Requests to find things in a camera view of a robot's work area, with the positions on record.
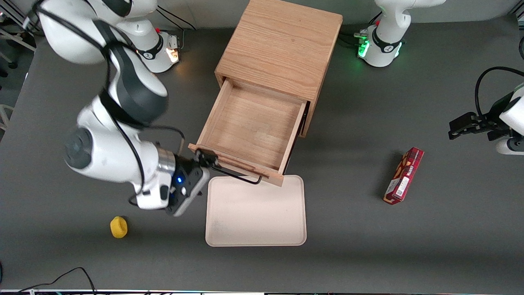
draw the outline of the green led light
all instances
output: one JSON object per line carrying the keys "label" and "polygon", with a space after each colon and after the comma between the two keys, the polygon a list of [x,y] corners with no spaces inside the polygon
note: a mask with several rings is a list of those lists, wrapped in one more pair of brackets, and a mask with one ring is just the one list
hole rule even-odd
{"label": "green led light", "polygon": [[363,44],[360,45],[360,48],[358,49],[358,55],[360,57],[365,57],[368,48],[369,48],[369,41],[366,40]]}
{"label": "green led light", "polygon": [[402,42],[398,45],[397,53],[395,53],[395,57],[398,56],[398,52],[400,52],[400,47],[402,47]]}

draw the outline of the wooden box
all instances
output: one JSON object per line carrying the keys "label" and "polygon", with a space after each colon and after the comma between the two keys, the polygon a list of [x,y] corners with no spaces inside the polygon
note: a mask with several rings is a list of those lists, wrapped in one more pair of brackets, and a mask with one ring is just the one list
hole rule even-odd
{"label": "wooden box", "polygon": [[221,91],[191,150],[282,185],[305,137],[342,16],[280,0],[251,0],[215,70]]}

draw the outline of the table surface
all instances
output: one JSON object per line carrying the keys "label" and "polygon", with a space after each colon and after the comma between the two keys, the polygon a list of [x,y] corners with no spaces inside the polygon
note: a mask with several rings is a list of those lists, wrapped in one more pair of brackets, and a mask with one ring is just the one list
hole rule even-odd
{"label": "table surface", "polygon": [[[158,123],[179,127],[189,142],[219,92],[213,70],[231,33],[187,32],[181,63],[158,75],[170,93]],[[83,266],[99,289],[524,293],[524,157],[497,154],[484,134],[447,138],[448,122],[474,110],[483,70],[522,68],[516,20],[414,24],[406,40],[383,69],[335,47],[288,168],[304,179],[308,239],[253,248],[205,243],[207,191],[173,218],[129,206],[129,184],[71,171],[62,141],[103,84],[104,66],[73,65],[40,43],[0,143],[2,288]],[[503,72],[485,80],[485,110],[521,83]],[[168,132],[143,138],[178,146]],[[426,154],[406,200],[390,206],[381,197],[412,146]],[[129,221],[123,239],[110,234],[116,215]],[[75,273],[53,287],[88,286]]]}

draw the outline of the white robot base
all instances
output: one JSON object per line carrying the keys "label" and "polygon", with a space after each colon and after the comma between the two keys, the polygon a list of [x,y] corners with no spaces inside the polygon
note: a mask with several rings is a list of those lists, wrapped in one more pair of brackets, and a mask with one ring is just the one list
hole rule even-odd
{"label": "white robot base", "polygon": [[164,31],[159,32],[158,35],[162,38],[163,49],[161,49],[156,54],[156,56],[153,56],[147,52],[139,52],[142,61],[153,73],[165,72],[180,60],[178,38],[176,36],[169,35]]}
{"label": "white robot base", "polygon": [[370,66],[383,68],[388,66],[398,56],[402,42],[396,47],[390,46],[391,50],[389,52],[383,52],[380,46],[370,37],[376,27],[376,25],[371,25],[354,35],[356,38],[359,38],[361,44],[358,48],[357,57],[364,59]]}

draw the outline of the yellow sponge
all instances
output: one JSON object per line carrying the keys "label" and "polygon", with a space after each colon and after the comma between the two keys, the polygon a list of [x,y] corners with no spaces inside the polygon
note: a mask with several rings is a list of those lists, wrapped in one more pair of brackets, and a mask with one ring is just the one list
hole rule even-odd
{"label": "yellow sponge", "polygon": [[125,237],[127,234],[127,222],[124,218],[116,216],[110,223],[111,234],[117,239]]}

